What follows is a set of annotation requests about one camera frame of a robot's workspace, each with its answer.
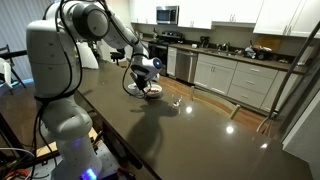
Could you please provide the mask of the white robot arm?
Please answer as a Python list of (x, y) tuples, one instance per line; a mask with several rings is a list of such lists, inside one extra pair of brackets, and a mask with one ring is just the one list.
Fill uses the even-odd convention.
[(27, 25), (26, 45), (35, 85), (37, 118), (56, 142), (62, 161), (51, 180), (96, 180), (102, 160), (89, 138), (92, 120), (76, 104), (82, 65), (77, 41), (105, 41), (114, 49), (133, 48), (131, 70), (139, 89), (158, 76), (162, 62), (148, 50), (103, 0), (61, 0), (44, 18)]

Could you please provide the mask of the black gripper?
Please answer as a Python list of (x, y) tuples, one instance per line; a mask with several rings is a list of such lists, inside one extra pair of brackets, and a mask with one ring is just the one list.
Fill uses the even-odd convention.
[(144, 79), (143, 76), (137, 75), (134, 78), (134, 82), (137, 86), (137, 88), (142, 91), (145, 92), (145, 88), (148, 87), (150, 85), (150, 82), (148, 82), (147, 80)]

